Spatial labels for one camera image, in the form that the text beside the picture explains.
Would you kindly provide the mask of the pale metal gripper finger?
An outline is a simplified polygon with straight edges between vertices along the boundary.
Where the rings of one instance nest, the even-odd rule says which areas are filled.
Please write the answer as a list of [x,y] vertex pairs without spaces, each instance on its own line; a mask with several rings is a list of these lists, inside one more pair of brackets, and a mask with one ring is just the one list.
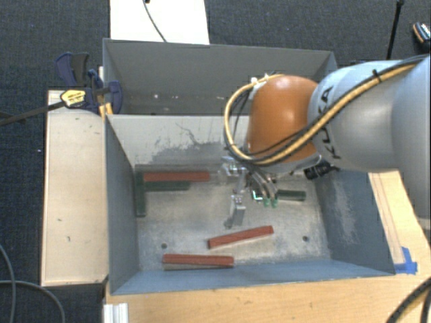
[[236,225],[236,212],[237,212],[237,197],[236,195],[232,195],[230,197],[230,210],[228,217],[224,222],[224,226],[226,229],[231,229]]
[[235,198],[235,225],[242,225],[246,207],[243,205],[242,197]]

